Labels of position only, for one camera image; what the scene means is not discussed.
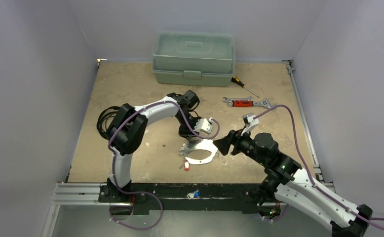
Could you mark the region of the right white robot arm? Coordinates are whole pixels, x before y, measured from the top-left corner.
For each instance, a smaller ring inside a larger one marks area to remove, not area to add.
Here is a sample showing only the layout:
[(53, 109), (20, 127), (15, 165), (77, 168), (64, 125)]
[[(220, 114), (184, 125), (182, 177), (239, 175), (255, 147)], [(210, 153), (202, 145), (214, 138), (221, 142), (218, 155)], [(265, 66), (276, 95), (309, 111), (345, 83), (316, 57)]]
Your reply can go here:
[(314, 180), (300, 163), (279, 150), (271, 134), (251, 138), (241, 130), (232, 130), (213, 144), (223, 155), (242, 153), (264, 167), (267, 176), (252, 192), (260, 204), (273, 199), (285, 202), (322, 224), (334, 237), (362, 237), (366, 233), (372, 209), (344, 200)]

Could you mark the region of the red handled adjustable wrench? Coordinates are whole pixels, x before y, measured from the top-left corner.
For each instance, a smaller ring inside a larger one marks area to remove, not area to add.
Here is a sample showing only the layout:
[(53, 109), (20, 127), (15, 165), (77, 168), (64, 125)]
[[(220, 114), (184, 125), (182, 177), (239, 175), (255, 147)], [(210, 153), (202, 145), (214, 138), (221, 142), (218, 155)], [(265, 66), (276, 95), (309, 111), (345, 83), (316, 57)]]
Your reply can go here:
[(231, 101), (227, 101), (227, 105), (230, 107), (263, 107), (266, 109), (271, 108), (271, 104), (266, 99), (263, 101), (231, 100)]

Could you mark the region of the silver metal key holder plate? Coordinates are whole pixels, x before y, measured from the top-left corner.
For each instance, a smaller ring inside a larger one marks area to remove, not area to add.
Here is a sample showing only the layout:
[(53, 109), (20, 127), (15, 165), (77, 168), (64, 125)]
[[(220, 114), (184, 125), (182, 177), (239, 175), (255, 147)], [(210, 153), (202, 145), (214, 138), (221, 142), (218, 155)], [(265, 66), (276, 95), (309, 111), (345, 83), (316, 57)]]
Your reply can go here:
[(186, 141), (180, 148), (179, 155), (191, 165), (202, 165), (210, 163), (217, 152), (212, 140), (198, 139)]

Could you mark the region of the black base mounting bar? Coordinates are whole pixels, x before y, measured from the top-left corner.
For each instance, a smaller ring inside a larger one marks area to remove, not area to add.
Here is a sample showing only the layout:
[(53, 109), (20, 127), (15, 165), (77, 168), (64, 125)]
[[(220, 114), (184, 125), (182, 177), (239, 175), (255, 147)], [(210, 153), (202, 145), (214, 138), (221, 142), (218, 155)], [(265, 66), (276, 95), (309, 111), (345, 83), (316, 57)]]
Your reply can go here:
[(151, 210), (240, 211), (276, 218), (286, 204), (262, 198), (259, 184), (130, 183), (120, 192), (111, 182), (100, 185), (100, 203), (127, 205), (134, 215)]

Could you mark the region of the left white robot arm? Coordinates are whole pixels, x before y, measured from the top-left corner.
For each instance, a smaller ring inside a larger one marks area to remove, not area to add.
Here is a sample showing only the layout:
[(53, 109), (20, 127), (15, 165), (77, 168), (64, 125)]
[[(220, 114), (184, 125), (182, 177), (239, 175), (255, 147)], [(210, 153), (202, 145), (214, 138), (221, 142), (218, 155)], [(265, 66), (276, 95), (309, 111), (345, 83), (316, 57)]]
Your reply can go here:
[(185, 139), (199, 135), (194, 127), (201, 120), (191, 112), (200, 99), (188, 90), (185, 94), (170, 93), (150, 104), (133, 107), (123, 104), (107, 129), (108, 148), (113, 153), (112, 174), (109, 176), (111, 196), (118, 202), (126, 201), (130, 190), (130, 168), (133, 153), (142, 143), (146, 128), (162, 119), (175, 117), (179, 122), (178, 134)]

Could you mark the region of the green plastic toolbox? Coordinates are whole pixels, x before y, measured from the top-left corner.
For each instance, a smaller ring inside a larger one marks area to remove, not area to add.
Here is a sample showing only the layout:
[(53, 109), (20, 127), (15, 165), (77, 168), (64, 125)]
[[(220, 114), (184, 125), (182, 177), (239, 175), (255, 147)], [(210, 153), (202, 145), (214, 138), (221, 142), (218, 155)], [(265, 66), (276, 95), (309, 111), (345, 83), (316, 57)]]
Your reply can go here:
[(231, 35), (160, 32), (152, 55), (152, 71), (159, 83), (227, 87), (234, 76)]

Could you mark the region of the silver open-end wrench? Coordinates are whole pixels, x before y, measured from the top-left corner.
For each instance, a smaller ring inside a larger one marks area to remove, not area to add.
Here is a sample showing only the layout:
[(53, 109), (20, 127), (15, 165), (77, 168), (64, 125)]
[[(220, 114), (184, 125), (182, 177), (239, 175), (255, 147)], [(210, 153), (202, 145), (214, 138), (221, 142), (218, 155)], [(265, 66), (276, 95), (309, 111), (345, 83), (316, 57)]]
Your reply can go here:
[(226, 103), (228, 106), (232, 106), (234, 101), (243, 101), (243, 100), (251, 101), (253, 100), (253, 97), (249, 96), (246, 98), (227, 98), (227, 97), (222, 98), (222, 102)]

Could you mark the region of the black yellow screwdriver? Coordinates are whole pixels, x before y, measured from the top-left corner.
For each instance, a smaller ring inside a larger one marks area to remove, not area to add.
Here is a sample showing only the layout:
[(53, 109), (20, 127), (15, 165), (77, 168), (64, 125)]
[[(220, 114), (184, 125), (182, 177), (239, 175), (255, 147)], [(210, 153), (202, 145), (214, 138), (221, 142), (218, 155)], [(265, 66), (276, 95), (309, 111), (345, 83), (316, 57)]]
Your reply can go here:
[(246, 84), (244, 84), (238, 77), (236, 76), (233, 76), (231, 78), (231, 82), (234, 83), (234, 84), (237, 84), (238, 86), (246, 89), (247, 91), (249, 91), (250, 93), (252, 93), (253, 95), (255, 95), (257, 98), (259, 98), (259, 95), (257, 95), (255, 92), (253, 92), (251, 89), (249, 89)]

